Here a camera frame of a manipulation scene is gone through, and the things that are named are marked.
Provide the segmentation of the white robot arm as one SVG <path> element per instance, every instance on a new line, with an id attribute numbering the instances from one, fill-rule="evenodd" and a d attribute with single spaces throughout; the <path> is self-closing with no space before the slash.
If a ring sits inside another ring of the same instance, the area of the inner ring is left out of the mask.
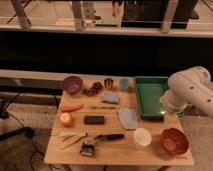
<path id="1" fill-rule="evenodd" d="M 168 89 L 159 99 L 164 113 L 164 126 L 172 128 L 177 114 L 190 103 L 213 118 L 213 82 L 210 72 L 201 66 L 176 72 L 168 78 Z"/>

